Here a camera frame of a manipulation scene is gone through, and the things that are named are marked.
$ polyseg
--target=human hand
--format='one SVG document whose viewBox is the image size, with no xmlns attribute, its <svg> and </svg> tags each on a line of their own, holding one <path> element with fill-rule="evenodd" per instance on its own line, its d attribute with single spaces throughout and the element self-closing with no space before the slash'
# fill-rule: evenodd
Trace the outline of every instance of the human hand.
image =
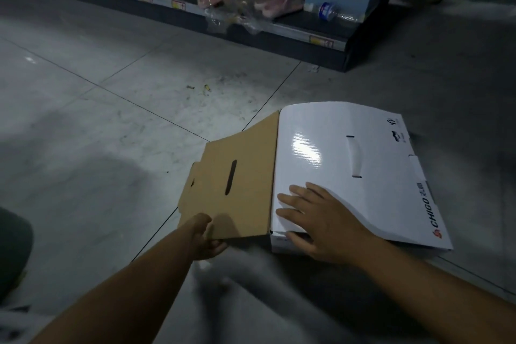
<svg viewBox="0 0 516 344">
<path fill-rule="evenodd" d="M 192 260 L 207 260 L 218 256 L 228 248 L 227 243 L 210 241 L 204 233 L 212 218 L 205 213 L 198 213 L 182 226 L 188 232 L 189 250 Z"/>
<path fill-rule="evenodd" d="M 278 199 L 294 207 L 278 208 L 276 214 L 303 228 L 313 243 L 294 232 L 287 233 L 295 246 L 308 256 L 327 263 L 350 263 L 358 266 L 366 244 L 377 238 L 326 189 L 306 183 L 306 188 L 291 185 L 297 196 L 278 194 Z"/>
</svg>

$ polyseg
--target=gray tile floor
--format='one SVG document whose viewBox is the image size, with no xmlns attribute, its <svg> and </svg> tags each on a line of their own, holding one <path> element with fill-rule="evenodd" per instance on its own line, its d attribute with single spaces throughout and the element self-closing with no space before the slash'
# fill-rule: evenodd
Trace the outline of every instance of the gray tile floor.
<svg viewBox="0 0 516 344">
<path fill-rule="evenodd" d="M 27 276 L 7 302 L 58 314 L 175 229 L 206 141 L 325 100 L 403 114 L 455 244 L 431 263 L 514 301 L 515 41 L 511 24 L 427 9 L 354 70 L 313 73 L 73 0 L 0 0 L 0 205 L 35 231 Z M 425 342 L 342 274 L 331 285 L 331 269 L 314 270 L 300 288 L 331 298 L 372 342 Z M 226 302 L 224 342 L 314 342 L 243 290 Z M 372 310 L 383 310 L 377 320 Z M 157 342 L 206 341 L 202 318 L 189 276 Z"/>
</svg>

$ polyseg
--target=water bottle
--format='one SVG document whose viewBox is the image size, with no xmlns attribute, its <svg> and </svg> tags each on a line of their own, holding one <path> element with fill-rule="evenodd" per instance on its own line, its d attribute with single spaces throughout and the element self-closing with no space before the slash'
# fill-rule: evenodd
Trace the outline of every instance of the water bottle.
<svg viewBox="0 0 516 344">
<path fill-rule="evenodd" d="M 316 13 L 319 16 L 319 19 L 323 21 L 330 22 L 333 19 L 336 19 L 340 23 L 361 22 L 356 15 L 347 14 L 338 8 L 334 3 L 330 2 L 324 2 L 320 6 L 310 5 L 307 10 Z"/>
</svg>

